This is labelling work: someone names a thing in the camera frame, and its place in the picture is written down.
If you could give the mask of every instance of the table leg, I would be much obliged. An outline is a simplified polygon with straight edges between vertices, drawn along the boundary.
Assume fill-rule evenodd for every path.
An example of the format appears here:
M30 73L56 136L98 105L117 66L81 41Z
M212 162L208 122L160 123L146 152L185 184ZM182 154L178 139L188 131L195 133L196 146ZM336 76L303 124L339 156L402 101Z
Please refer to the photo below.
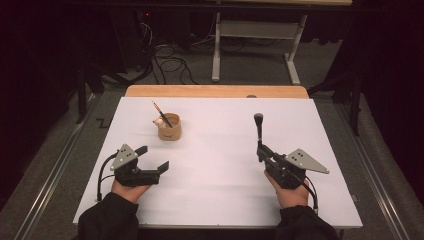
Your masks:
M78 120L77 124L80 124L85 117L87 112L87 99L85 98L85 80L84 80L84 68L83 66L78 69Z
M219 82L219 72L221 67L220 59L220 39L221 39L221 13L216 13L216 24L215 24L215 51L213 54L212 63L212 81Z
M290 79L293 85L300 85L299 76L297 75L296 67L294 66L294 56L297 51L297 47L299 46L300 38L302 37L303 29L305 28L306 19L308 15L303 15L300 19L299 25L296 30L296 34L293 38L293 45L290 53L286 53L285 60L287 64L287 69L289 70Z

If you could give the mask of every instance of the white metal frame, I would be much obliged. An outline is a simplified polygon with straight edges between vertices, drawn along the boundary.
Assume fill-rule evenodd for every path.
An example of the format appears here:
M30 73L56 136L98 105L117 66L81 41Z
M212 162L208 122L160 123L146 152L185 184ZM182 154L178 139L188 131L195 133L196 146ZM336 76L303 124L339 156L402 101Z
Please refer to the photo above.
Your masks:
M221 21L221 13L216 13L215 24L215 50L212 65L212 81L219 82L221 68L220 39L221 36L228 37L251 37L251 38L272 38L272 39L292 39L290 53L285 53L285 62L289 70L290 79L293 85L300 85L294 65L294 56L305 28L307 15L303 15L299 23L273 23L273 22L252 22L252 21Z

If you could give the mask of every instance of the metal rail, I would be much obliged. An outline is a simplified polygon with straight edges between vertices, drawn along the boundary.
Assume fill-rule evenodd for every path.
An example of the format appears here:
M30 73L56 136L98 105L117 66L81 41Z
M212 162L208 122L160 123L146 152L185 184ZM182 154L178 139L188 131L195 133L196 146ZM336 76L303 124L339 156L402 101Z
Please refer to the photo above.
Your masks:
M366 172L366 177L368 179L368 182L370 183L371 189L374 192L374 196L381 208L381 211L384 217L386 218L387 224L389 225L393 236L397 240L410 239L400 217L397 214L396 208L389 194L387 193L383 183L381 182L372 164L371 159L369 158L367 152L365 151L365 148L362 144L360 137L356 136L350 128L349 116L346 109L343 107L342 104L335 104L335 107L336 107L337 113L344 120L343 123L345 124L346 129L348 129L349 134L355 144L355 147L359 155L361 156L360 164L362 165L364 171Z
M72 151L75 142L78 139L78 136L81 133L85 121L87 120L90 113L93 111L94 107L97 105L99 98L95 97L94 94L90 96L88 100L89 108L88 113L85 115L85 118L81 121L80 124L77 124L73 129L69 139L67 140L65 146L62 149L62 152L59 155L53 169L51 170L49 176L44 182L43 187L38 193L37 198L35 199L30 211L28 212L25 220L23 221L21 227L19 228L17 234L15 235L15 240L24 240L29 239L32 232L34 231L38 221L40 220L47 204L53 192L59 183L59 180L66 169L66 166L69 162L69 154Z

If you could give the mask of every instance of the white tabletop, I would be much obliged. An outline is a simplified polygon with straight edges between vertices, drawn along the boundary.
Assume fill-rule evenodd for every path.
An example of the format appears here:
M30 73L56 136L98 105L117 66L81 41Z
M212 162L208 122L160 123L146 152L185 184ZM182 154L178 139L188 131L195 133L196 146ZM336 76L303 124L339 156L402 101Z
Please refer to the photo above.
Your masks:
M164 113L180 116L180 140L159 139L152 100ZM336 228L361 227L313 100L284 98L121 98L73 222L96 204L100 167L126 143L133 149L148 146L139 157L143 170L170 162L159 185L139 200L140 226L275 227L279 205L256 155L255 113L264 115L264 144L280 154L302 148L330 170L328 175L307 171L317 189L320 217ZM103 176L112 174L112 162ZM103 196L112 181L103 182Z

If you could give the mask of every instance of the black sleeve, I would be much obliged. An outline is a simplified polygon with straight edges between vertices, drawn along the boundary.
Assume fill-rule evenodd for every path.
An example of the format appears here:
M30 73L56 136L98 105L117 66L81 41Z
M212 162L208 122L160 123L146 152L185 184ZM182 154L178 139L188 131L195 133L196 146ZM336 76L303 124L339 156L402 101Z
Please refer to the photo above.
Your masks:
M78 239L137 239L138 204L108 193L103 201L87 209L78 221Z
M296 206L280 210L281 222L275 240L336 240L336 230L322 220L310 207Z

